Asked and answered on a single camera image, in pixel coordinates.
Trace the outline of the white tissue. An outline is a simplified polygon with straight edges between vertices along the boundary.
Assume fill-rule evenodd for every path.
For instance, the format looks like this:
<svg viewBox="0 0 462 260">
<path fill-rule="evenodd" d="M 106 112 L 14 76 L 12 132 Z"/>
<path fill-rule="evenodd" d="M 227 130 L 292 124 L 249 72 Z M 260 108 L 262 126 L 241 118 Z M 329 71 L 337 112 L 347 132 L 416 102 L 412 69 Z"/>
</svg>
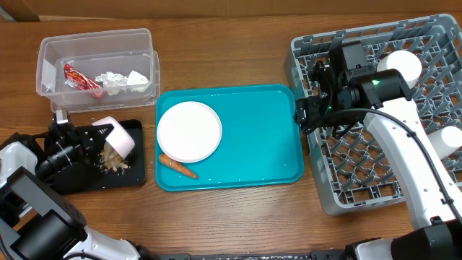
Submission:
<svg viewBox="0 0 462 260">
<path fill-rule="evenodd" d="M 126 91 L 128 78 L 122 74 L 108 71 L 95 77 L 95 81 L 102 83 L 109 95 L 117 95 L 120 91 Z"/>
</svg>

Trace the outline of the red snack wrapper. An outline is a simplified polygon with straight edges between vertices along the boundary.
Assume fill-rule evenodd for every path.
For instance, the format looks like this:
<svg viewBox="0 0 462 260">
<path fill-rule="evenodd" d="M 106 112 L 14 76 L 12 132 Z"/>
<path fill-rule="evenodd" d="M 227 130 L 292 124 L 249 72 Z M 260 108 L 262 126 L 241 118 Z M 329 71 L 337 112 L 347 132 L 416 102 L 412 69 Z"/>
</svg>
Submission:
<svg viewBox="0 0 462 260">
<path fill-rule="evenodd" d="M 99 84 L 84 76 L 70 64 L 64 65 L 64 77 L 65 83 L 70 87 L 77 88 L 78 90 L 95 90 L 95 92 L 91 92 L 91 95 L 95 98 L 102 98 L 105 94 Z"/>
</svg>

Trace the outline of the white paper liner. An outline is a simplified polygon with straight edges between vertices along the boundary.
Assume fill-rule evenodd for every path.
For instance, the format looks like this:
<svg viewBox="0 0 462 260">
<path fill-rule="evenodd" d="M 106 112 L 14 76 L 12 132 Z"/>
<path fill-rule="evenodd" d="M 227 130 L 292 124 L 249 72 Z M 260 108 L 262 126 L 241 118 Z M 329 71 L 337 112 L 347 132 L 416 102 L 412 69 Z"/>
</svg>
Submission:
<svg viewBox="0 0 462 260">
<path fill-rule="evenodd" d="M 132 92 L 144 92 L 149 86 L 149 80 L 139 72 L 132 70 L 127 78 L 127 85 Z"/>
</svg>

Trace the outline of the orange carrot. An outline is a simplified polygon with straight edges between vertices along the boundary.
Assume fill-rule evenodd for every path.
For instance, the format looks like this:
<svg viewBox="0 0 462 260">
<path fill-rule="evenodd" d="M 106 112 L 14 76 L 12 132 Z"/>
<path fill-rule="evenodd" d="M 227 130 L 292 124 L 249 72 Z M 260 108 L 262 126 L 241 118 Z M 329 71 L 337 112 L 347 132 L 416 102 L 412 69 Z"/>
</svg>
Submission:
<svg viewBox="0 0 462 260">
<path fill-rule="evenodd" d="M 198 180 L 199 177 L 189 168 L 181 164 L 180 162 L 168 157 L 166 154 L 161 154 L 158 157 L 160 163 L 182 175 L 185 175 L 189 178 Z"/>
</svg>

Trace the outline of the pink plate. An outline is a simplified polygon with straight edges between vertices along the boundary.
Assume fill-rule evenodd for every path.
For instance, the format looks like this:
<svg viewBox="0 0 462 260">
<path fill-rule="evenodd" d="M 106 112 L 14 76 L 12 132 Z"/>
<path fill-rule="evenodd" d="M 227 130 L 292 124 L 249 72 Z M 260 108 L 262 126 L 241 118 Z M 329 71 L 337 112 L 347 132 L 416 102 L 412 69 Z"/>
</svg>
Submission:
<svg viewBox="0 0 462 260">
<path fill-rule="evenodd" d="M 157 143 L 180 163 L 197 163 L 212 155 L 222 138 L 222 123 L 208 105 L 178 103 L 164 112 L 157 125 Z"/>
</svg>

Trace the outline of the white cup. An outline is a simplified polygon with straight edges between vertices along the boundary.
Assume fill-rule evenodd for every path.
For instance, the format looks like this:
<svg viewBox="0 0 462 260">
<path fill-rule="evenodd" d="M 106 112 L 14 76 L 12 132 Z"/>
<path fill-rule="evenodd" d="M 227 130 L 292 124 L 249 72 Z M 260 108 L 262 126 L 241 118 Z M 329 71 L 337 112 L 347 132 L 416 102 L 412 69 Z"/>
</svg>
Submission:
<svg viewBox="0 0 462 260">
<path fill-rule="evenodd" d="M 403 76 L 409 88 L 416 86 L 422 73 L 422 63 L 419 58 L 410 51 L 394 51 L 379 61 L 377 71 L 396 69 Z"/>
</svg>

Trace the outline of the pale green bowl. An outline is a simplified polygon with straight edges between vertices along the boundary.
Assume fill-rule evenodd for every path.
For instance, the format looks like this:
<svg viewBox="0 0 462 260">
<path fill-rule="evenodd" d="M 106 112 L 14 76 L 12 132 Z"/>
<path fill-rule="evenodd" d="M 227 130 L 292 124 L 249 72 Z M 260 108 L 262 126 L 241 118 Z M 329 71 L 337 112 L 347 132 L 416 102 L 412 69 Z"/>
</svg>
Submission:
<svg viewBox="0 0 462 260">
<path fill-rule="evenodd" d="M 428 139 L 440 160 L 450 156 L 461 147 L 462 131 L 455 126 L 446 126 L 432 132 Z"/>
</svg>

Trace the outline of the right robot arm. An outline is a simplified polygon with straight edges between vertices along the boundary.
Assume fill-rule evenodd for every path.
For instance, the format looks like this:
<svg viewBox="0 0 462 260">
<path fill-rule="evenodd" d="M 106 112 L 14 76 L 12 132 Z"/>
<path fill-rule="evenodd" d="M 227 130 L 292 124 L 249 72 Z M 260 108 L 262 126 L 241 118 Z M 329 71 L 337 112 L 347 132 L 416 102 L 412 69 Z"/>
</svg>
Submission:
<svg viewBox="0 0 462 260">
<path fill-rule="evenodd" d="M 320 68 L 310 78 L 327 95 L 297 100 L 301 130 L 364 124 L 392 168 L 413 226 L 397 238 L 353 243 L 345 249 L 346 259 L 460 259 L 461 191 L 428 139 L 401 73 L 389 69 L 342 84 L 329 68 Z"/>
</svg>

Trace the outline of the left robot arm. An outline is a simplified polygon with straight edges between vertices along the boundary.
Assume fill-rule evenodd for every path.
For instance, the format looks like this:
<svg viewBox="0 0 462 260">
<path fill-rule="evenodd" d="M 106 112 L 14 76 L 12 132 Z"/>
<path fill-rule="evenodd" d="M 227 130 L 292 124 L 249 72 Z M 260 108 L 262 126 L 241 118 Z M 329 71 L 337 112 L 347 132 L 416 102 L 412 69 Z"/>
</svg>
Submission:
<svg viewBox="0 0 462 260">
<path fill-rule="evenodd" d="M 14 133 L 1 144 L 1 252 L 7 259 L 156 259 L 140 244 L 88 227 L 64 198 L 100 174 L 104 145 L 124 153 L 134 141 L 118 122 L 52 123 L 47 132 Z"/>
</svg>

